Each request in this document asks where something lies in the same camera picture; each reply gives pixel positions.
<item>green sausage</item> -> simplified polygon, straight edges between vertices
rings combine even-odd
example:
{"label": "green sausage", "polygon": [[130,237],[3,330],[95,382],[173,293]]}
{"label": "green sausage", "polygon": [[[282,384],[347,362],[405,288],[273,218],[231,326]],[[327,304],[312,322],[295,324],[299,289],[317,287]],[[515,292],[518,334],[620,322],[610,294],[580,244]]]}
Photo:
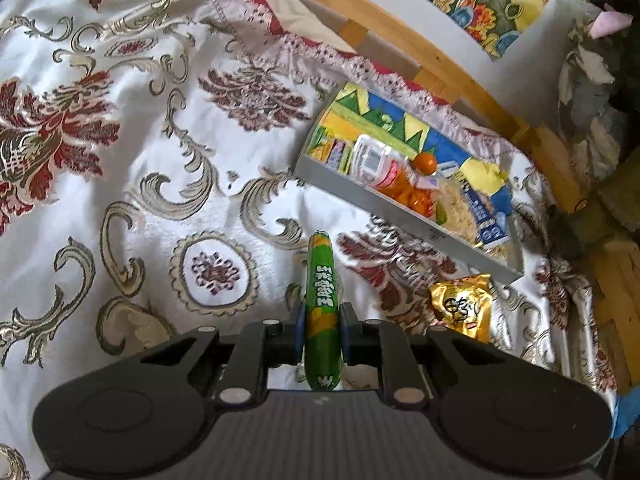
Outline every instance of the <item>green sausage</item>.
{"label": "green sausage", "polygon": [[309,238],[306,270],[306,381],[312,390],[333,390],[341,367],[334,251],[329,235],[316,231]]}

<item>gold snack packet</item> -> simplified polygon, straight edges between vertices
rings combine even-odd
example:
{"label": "gold snack packet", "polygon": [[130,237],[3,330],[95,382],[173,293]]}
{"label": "gold snack packet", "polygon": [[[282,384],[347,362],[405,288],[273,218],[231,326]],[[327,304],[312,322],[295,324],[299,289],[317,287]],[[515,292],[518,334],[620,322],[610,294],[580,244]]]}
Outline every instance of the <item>gold snack packet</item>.
{"label": "gold snack packet", "polygon": [[436,317],[457,332],[488,342],[492,302],[490,277],[490,274],[476,274],[431,285],[431,306]]}

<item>wooden bed frame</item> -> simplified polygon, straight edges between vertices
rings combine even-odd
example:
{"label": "wooden bed frame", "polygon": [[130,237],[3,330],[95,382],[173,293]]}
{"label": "wooden bed frame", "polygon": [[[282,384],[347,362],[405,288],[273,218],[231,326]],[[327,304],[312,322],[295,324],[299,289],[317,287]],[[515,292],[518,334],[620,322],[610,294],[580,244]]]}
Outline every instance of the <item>wooden bed frame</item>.
{"label": "wooden bed frame", "polygon": [[[501,107],[478,82],[422,35],[368,0],[313,0],[346,18],[340,37],[357,50],[371,31],[413,59],[419,69],[402,76],[450,104],[464,99],[503,137],[545,173],[558,204],[572,213],[585,196],[558,137],[544,126],[529,126]],[[628,237],[595,248],[578,272],[594,286],[594,315],[618,387],[640,384],[640,250]]]}

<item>orange snack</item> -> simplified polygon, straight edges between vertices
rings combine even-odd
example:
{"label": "orange snack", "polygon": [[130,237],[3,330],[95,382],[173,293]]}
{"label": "orange snack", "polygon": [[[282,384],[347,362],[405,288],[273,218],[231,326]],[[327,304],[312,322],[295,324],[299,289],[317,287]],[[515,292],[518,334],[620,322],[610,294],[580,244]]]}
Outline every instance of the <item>orange snack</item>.
{"label": "orange snack", "polygon": [[435,173],[438,167],[438,161],[433,153],[421,152],[415,156],[411,165],[414,167],[414,170],[420,171],[420,173],[425,175],[430,175]]}
{"label": "orange snack", "polygon": [[415,187],[412,184],[415,180],[412,173],[413,170],[403,160],[391,160],[384,177],[380,178],[373,187],[419,215],[430,218],[436,211],[433,190]]}

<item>bed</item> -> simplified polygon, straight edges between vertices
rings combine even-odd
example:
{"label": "bed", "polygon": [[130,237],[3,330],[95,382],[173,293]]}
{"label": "bed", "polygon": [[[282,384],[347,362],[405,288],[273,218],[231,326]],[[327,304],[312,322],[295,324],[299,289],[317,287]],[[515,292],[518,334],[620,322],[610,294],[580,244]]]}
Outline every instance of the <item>bed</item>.
{"label": "bed", "polygon": [[[469,268],[290,172],[314,118],[348,80],[508,172],[526,275],[494,283],[490,341],[588,384],[613,407],[593,290],[552,253],[545,207],[554,197],[508,140],[531,128],[381,9],[315,1],[347,14],[340,35],[299,0],[3,1],[4,478],[46,473],[31,415],[59,384],[197,326],[235,333],[284,318],[315,230],[331,235],[342,298],[361,319],[414,333],[435,322],[428,285]],[[412,58],[416,73],[358,54],[368,30]],[[300,375],[271,370],[270,387],[303,388]],[[375,381],[347,368],[342,387]]]}

